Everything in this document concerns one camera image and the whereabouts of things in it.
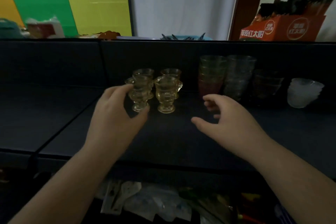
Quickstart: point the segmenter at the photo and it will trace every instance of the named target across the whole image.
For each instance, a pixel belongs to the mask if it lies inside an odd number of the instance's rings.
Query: blue plastic basket
[[[177,39],[179,40],[184,40],[186,39],[187,37],[192,37],[192,38],[195,38],[195,39],[198,39],[200,38],[200,35],[175,35]],[[208,37],[208,36],[203,36],[203,40],[205,41],[212,41],[212,38]]]

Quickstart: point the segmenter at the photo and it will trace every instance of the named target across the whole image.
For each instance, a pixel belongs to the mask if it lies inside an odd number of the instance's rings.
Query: green panel
[[[14,1],[23,22],[25,22],[28,18],[43,21],[56,16],[61,22],[65,36],[75,36],[78,34],[69,0]]]

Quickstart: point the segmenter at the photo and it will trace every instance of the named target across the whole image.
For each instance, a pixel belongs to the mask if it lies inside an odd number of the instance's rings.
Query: person's left hand
[[[149,107],[134,118],[124,108],[132,85],[111,87],[98,100],[83,148],[97,149],[116,161],[147,121]]]

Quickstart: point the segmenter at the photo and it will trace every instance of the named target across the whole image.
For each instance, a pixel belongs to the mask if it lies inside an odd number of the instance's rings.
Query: hand
[[[124,108],[126,94],[132,85],[111,87],[98,100],[84,148],[107,152],[117,160],[127,149],[133,138],[147,121],[149,107],[134,118],[130,118]]]
[[[214,118],[218,124],[212,124],[201,118],[193,117],[192,123],[199,131],[214,139],[218,144],[249,161],[249,154],[263,146],[270,138],[253,116],[239,103],[227,96],[209,94],[203,97],[208,111],[220,111]]]

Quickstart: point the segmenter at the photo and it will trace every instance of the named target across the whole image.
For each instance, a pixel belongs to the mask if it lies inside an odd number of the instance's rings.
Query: yellow panel
[[[128,0],[69,0],[79,34],[107,30],[131,36]]]
[[[18,10],[16,9],[14,0],[0,0],[0,18],[15,21],[18,25],[23,27],[23,22]]]

